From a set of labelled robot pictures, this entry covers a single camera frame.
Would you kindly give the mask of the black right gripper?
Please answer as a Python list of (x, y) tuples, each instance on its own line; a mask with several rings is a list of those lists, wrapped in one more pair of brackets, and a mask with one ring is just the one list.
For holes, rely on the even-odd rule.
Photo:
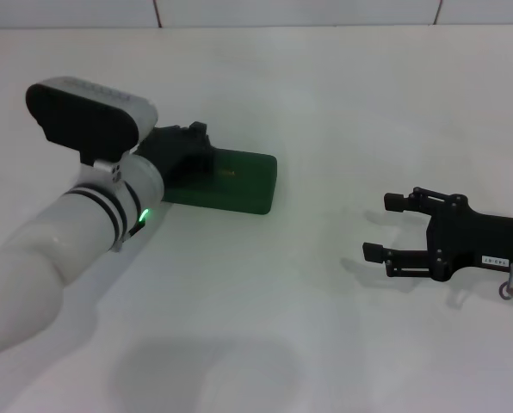
[(389, 212), (430, 216), (428, 250), (393, 250), (362, 245), (367, 262), (385, 264), (390, 278), (429, 278), (445, 282), (462, 268), (507, 272), (513, 263), (513, 218), (478, 213), (465, 195), (442, 194), (415, 187), (410, 194), (386, 193)]

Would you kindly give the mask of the green glasses case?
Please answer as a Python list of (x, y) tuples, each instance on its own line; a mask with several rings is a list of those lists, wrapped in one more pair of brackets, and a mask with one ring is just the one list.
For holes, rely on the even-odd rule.
[(210, 166), (179, 175), (165, 189), (174, 204), (265, 215), (275, 193), (277, 159), (271, 155), (213, 149)]

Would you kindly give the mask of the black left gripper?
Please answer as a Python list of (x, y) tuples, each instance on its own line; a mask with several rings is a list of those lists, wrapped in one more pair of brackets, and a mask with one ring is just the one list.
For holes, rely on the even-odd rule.
[(214, 147), (207, 125), (155, 127), (135, 154), (147, 159), (162, 177), (164, 188), (180, 188), (214, 171)]

